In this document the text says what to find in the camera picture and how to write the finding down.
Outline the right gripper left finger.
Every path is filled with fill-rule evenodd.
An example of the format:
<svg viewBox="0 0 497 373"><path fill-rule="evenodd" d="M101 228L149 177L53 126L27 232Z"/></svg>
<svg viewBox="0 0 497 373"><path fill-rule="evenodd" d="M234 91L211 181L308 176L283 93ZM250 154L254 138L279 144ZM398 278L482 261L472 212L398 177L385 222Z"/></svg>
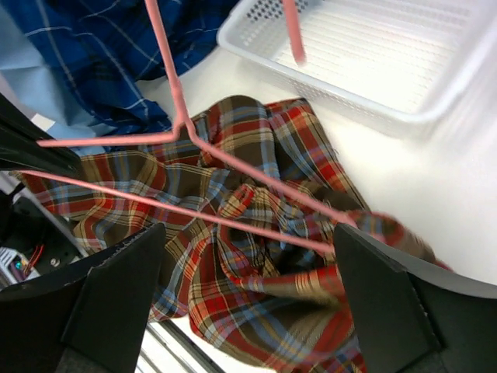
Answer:
<svg viewBox="0 0 497 373"><path fill-rule="evenodd" d="M160 271L158 223L1 291L3 372L133 372Z"/></svg>

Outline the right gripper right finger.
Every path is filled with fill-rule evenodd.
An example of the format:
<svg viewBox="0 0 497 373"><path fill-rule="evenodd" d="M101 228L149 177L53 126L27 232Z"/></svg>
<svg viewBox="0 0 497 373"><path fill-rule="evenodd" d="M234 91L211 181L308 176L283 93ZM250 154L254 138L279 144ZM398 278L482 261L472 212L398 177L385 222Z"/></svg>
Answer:
<svg viewBox="0 0 497 373"><path fill-rule="evenodd" d="M334 246L368 372L494 372L496 286L338 224Z"/></svg>

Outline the red brown plaid shirt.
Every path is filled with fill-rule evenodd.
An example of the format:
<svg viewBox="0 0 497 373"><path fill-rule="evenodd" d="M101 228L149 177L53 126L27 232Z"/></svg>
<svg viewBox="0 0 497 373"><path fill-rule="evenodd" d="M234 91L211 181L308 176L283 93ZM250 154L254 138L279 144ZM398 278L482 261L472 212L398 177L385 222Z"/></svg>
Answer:
<svg viewBox="0 0 497 373"><path fill-rule="evenodd" d="M432 249L371 211L342 169L310 104L232 96L193 118L199 136L289 187L343 212L358 228L430 263ZM84 181L319 242L335 222L198 149L139 146L82 158ZM366 369L329 254L23 174L50 212L74 222L90 253L142 228L165 226L165 254L149 318L188 316L192 331L233 358L278 372Z"/></svg>

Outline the pink wire hanger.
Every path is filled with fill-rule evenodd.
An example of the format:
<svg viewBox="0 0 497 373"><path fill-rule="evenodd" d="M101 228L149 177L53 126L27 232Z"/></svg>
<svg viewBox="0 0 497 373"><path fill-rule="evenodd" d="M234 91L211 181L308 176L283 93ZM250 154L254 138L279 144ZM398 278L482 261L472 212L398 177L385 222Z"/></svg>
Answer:
<svg viewBox="0 0 497 373"><path fill-rule="evenodd" d="M334 210L309 196L295 190L292 187L286 186L279 180L275 180L265 173L259 171L258 169L252 167L247 162L243 162L220 149L210 145L209 143L203 141L196 133L196 128L193 125L189 117L187 110L186 101L183 95L181 82L179 81L179 76L177 75L175 65L172 60L172 55L169 48L169 42L167 40L165 27L162 22L162 17L159 11L158 3L156 1L146 1L145 2L148 16L151 20L153 30L155 32L155 37L158 41L159 50L164 61L166 75L168 77L169 85L171 88L172 98L176 109L176 118L174 119L172 130L170 132L164 132L161 134L132 134L125 136L115 136L107 138L86 138L86 139L74 139L74 140L42 140L38 141L38 145L44 148L60 148L60 147L83 147L83 146L94 146L94 145L153 145L160 143L172 143L179 139L180 131L183 127L187 129L189 138L194 145L196 145L201 150L210 153L217 159L226 162L230 166L238 171L247 174L248 176L266 184L269 187L284 193L288 197L292 197L295 200L300 201L302 204L312 208L321 214L336 220L339 223L356 227L356 222L349 218L348 215ZM124 193L118 190L114 190L109 187L98 186L95 184L87 183L81 180L72 179L64 176L57 176L50 173L44 173L40 171L24 170L24 174L38 176L41 178L55 180L62 183L70 183L80 187L85 187L91 190L97 190L102 193L111 194L116 197L125 198L128 200L136 201L139 203L147 204L154 207L160 207L168 211L173 211L178 214L184 214L192 218L200 218L205 221L213 222L215 224L228 226L230 228L236 228L243 230L245 232L250 232L256 235L261 235L266 238L279 240L281 242L287 242L293 245L302 246L308 249L323 253L332 253L334 251L332 245L325 244L321 242L316 242L308 239L302 239L296 236L285 235L273 230L267 230L263 228L257 228L251 225L241 223L239 221L232 221L226 218L217 217L210 214L204 214L199 211L194 211L190 209L185 209L182 207L174 206L171 204L162 204L156 200L140 197L132 193Z"/></svg>

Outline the blue plaid shirt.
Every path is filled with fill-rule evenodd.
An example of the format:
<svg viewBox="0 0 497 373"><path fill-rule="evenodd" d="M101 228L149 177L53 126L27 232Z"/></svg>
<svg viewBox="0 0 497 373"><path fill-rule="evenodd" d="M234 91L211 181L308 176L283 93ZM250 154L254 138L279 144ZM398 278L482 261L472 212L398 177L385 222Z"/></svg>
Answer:
<svg viewBox="0 0 497 373"><path fill-rule="evenodd" d="M107 135L167 131L168 115L137 87L165 73L142 1L3 1L4 9Z"/></svg>

